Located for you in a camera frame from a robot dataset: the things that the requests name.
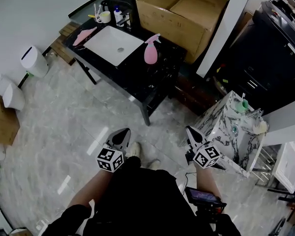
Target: pink cloth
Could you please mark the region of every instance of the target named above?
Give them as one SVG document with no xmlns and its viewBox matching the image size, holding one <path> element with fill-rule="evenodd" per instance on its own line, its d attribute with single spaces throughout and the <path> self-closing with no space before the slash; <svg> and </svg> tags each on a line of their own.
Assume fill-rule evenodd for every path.
<svg viewBox="0 0 295 236">
<path fill-rule="evenodd" d="M 93 31 L 95 31 L 97 29 L 97 27 L 93 28 L 93 29 L 85 29 L 83 31 L 80 32 L 80 34 L 77 36 L 77 39 L 74 41 L 73 46 L 77 46 L 78 44 L 80 44 L 84 39 L 86 39 L 88 36 L 91 35 L 91 33 Z"/>
</svg>

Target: white mug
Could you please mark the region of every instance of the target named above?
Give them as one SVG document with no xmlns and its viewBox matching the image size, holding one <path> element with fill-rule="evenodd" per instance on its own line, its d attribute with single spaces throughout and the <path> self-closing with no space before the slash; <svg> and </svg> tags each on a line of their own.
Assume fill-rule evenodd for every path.
<svg viewBox="0 0 295 236">
<path fill-rule="evenodd" d="M 98 23 L 109 23 L 112 19 L 110 11 L 103 11 L 99 14 L 99 18 L 96 19 Z"/>
</svg>

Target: black faucet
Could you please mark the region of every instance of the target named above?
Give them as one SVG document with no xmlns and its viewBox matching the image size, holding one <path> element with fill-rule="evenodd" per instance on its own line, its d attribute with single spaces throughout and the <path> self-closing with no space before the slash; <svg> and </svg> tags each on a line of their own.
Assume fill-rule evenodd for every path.
<svg viewBox="0 0 295 236">
<path fill-rule="evenodd" d="M 121 19 L 119 22 L 117 22 L 117 25 L 122 25 L 127 22 L 127 28 L 131 29 L 131 23 L 132 23 L 132 10 L 128 9 L 125 10 L 123 13 L 121 13 L 121 16 L 125 16 L 123 19 Z"/>
</svg>

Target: phone screen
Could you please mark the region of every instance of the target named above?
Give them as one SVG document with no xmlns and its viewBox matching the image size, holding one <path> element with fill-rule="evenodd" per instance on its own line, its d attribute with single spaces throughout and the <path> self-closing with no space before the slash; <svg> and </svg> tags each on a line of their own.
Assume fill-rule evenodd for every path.
<svg viewBox="0 0 295 236">
<path fill-rule="evenodd" d="M 208 202 L 218 202 L 219 200 L 211 193 L 201 192 L 190 189 L 190 194 L 193 199 L 203 200 Z"/>
</svg>

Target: pink spray bottle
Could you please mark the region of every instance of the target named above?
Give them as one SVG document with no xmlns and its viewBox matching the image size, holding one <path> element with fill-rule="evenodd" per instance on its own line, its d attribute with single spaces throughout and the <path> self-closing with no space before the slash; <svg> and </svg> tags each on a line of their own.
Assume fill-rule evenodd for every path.
<svg viewBox="0 0 295 236">
<path fill-rule="evenodd" d="M 157 50 L 154 46 L 154 41 L 160 43 L 158 37 L 161 34 L 156 34 L 150 37 L 145 43 L 147 44 L 146 50 L 144 52 L 144 60 L 147 64 L 155 64 L 157 62 Z"/>
</svg>

